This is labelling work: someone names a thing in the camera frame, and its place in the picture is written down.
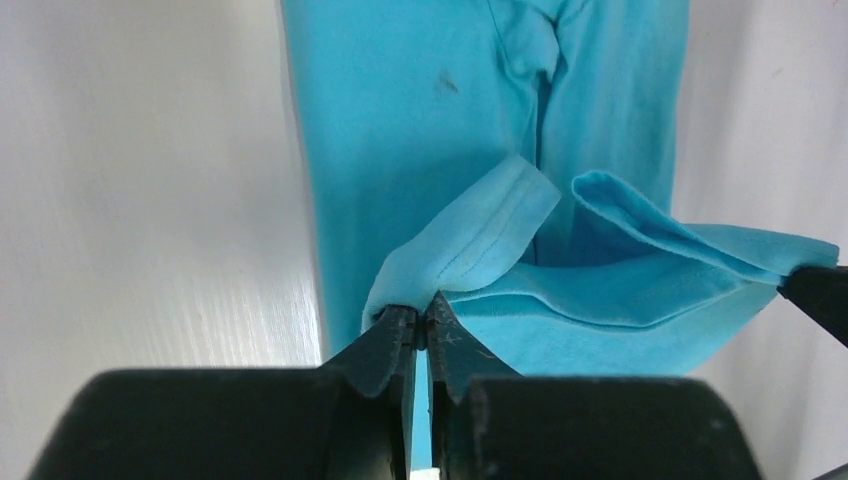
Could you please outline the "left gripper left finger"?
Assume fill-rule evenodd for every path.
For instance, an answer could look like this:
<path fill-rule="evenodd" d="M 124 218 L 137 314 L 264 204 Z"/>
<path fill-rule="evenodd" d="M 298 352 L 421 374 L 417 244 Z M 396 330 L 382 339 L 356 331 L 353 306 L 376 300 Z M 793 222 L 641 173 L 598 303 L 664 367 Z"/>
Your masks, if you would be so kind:
<path fill-rule="evenodd" d="M 124 369 L 90 379 L 34 479 L 405 479 L 418 313 L 311 369 Z"/>

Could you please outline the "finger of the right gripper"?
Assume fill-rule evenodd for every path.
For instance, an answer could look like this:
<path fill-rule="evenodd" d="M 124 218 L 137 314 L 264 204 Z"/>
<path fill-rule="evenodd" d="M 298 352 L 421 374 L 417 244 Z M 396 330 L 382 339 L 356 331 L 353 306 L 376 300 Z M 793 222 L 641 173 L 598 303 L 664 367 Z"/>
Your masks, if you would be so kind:
<path fill-rule="evenodd" d="M 777 291 L 844 347 L 847 346 L 847 267 L 805 266 Z"/>

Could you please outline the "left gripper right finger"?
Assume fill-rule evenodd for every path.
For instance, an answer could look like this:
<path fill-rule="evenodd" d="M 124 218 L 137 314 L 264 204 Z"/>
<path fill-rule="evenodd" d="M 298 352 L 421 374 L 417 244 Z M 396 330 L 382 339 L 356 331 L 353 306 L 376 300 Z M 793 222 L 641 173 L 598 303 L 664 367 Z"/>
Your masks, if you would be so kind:
<path fill-rule="evenodd" d="M 686 378 L 523 376 L 442 294 L 423 317 L 444 479 L 757 479 L 730 408 Z"/>

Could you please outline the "turquoise t-shirt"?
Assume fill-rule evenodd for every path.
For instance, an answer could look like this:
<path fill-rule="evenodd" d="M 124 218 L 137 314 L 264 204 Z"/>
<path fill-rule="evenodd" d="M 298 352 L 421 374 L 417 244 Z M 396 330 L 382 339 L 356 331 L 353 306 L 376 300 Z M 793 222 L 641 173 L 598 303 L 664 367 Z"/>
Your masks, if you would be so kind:
<path fill-rule="evenodd" d="M 808 237 L 673 219 L 686 1 L 286 1 L 329 341 L 443 292 L 530 375 L 682 375 Z"/>

